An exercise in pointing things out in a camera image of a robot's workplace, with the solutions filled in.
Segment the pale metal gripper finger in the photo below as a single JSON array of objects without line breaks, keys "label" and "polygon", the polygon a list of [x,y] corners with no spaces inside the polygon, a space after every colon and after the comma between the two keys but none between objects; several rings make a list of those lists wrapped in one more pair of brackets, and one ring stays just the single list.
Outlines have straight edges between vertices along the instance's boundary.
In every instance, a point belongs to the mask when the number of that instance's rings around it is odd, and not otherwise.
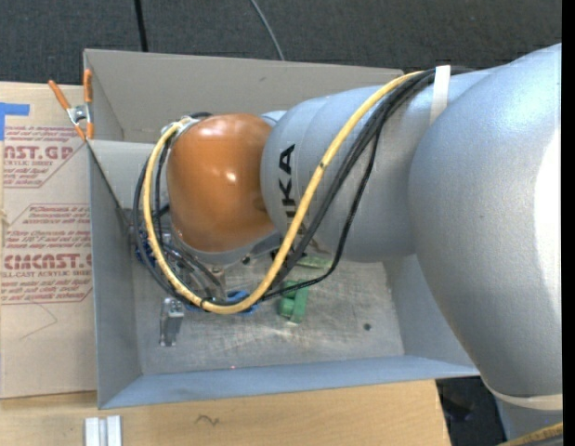
[{"label": "pale metal gripper finger", "polygon": [[184,319],[183,304],[173,298],[163,300],[160,313],[160,340],[162,347],[173,347]]}]

